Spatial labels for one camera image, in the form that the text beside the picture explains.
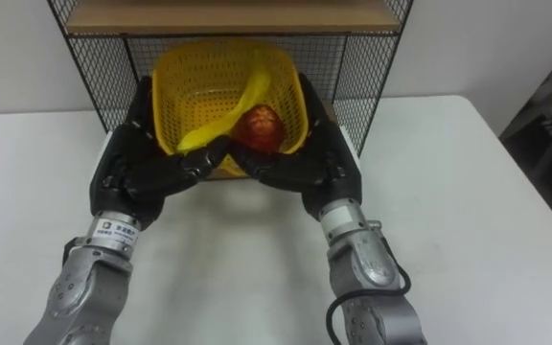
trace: yellow basket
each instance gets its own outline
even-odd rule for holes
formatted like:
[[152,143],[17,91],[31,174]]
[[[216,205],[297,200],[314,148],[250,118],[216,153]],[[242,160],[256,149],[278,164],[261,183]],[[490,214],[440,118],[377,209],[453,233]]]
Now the yellow basket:
[[[293,153],[308,135],[308,117],[295,65],[287,53],[264,42],[215,38],[176,46],[152,71],[152,105],[157,140],[167,154],[189,131],[211,123],[240,99],[259,51],[271,75],[259,104],[271,106],[285,125],[281,152]],[[244,172],[227,156],[220,168],[235,176]]]

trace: apple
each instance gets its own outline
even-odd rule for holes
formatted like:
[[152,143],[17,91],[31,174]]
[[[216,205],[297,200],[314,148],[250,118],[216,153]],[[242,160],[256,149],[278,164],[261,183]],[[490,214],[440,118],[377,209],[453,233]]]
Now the apple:
[[257,104],[241,115],[232,137],[252,149],[273,153],[285,141],[285,126],[269,105]]

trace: black wire mesh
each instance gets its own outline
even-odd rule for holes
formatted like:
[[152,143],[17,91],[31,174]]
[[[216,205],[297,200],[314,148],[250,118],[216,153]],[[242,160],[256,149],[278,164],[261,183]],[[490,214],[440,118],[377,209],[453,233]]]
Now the black wire mesh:
[[[82,80],[106,129],[125,118],[139,77],[172,46],[200,35],[68,34],[65,22],[78,0],[48,0]],[[384,0],[403,25],[413,0]],[[247,36],[278,45],[306,74],[319,96],[333,103],[358,153],[380,100],[401,31]]]

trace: white table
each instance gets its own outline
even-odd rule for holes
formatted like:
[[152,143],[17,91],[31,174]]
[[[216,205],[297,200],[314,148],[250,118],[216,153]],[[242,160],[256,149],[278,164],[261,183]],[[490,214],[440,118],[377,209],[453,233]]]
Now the white table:
[[[0,115],[1,345],[24,340],[89,225],[103,138],[92,112]],[[361,165],[430,344],[552,344],[552,213],[470,103],[382,101]],[[326,250],[296,195],[237,181],[173,196],[140,238],[112,344],[328,344]]]

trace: wooden shelf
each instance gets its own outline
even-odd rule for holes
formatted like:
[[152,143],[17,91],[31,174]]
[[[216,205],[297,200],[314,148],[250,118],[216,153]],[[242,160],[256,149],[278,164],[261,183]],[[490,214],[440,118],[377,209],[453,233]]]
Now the wooden shelf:
[[69,33],[218,34],[395,31],[382,0],[80,0]]

